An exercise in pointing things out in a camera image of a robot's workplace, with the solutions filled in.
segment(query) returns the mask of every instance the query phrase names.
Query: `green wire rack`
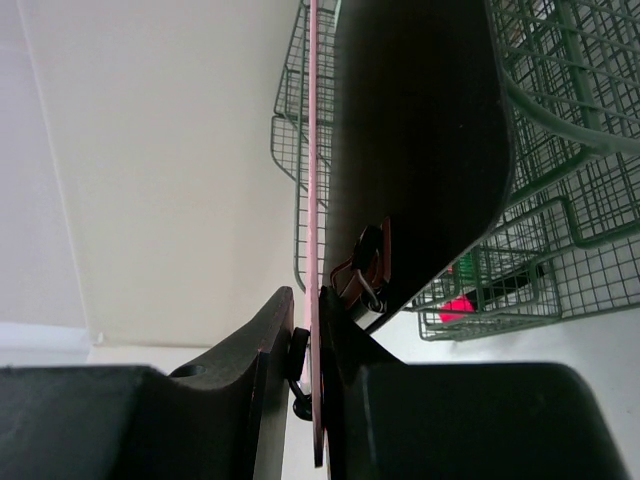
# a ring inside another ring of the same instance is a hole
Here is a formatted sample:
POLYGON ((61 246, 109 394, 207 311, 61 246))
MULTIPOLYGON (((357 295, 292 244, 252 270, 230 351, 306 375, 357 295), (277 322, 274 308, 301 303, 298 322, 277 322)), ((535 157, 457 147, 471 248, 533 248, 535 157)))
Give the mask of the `green wire rack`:
MULTIPOLYGON (((319 13, 320 248, 331 159, 335 5, 319 13)), ((492 0, 516 135, 509 207, 407 306, 424 340, 466 340, 640 306, 640 0, 492 0), (461 298, 472 299, 460 309, 461 298)), ((272 119, 295 182, 304 284, 308 5, 272 119)))

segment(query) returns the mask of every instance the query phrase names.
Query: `white wall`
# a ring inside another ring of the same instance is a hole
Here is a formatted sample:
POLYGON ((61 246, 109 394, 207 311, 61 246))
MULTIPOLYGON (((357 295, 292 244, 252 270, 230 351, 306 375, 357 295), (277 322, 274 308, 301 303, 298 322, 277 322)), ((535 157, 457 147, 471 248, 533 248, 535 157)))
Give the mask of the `white wall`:
POLYGON ((424 342, 414 314, 374 337, 408 363, 551 361, 591 386, 631 474, 640 478, 640 310, 468 342, 424 342))
POLYGON ((89 326, 205 346, 292 274, 269 121, 295 0, 21 0, 89 326))
POLYGON ((15 0, 0 0, 2 322, 85 326, 62 197, 15 0))
POLYGON ((88 355, 86 328, 0 323, 0 368, 82 365, 88 355))

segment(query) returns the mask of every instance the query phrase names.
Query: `wire shelf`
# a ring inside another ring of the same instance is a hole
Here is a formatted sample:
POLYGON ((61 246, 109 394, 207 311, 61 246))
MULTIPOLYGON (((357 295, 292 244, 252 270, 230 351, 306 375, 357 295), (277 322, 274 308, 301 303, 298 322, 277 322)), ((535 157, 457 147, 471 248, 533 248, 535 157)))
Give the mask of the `wire shelf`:
MULTIPOLYGON (((324 7, 318 25, 321 262, 335 5, 324 7)), ((502 66, 516 84, 509 90, 514 188, 496 229, 407 307, 417 312, 425 340, 466 340, 640 305, 640 0, 492 0, 492 8, 502 66), (576 128, 590 135, 585 140, 576 128)), ((307 15, 303 3, 271 123, 273 159, 296 182, 294 270, 303 289, 307 15)))

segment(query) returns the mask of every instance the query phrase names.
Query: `white ceiling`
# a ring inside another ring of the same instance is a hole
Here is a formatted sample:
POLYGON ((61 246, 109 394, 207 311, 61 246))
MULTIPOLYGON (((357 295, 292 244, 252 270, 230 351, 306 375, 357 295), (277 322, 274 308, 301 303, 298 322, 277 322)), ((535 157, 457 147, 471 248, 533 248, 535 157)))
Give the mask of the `white ceiling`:
POLYGON ((18 6, 94 337, 215 344, 293 285, 269 119, 296 2, 18 6))

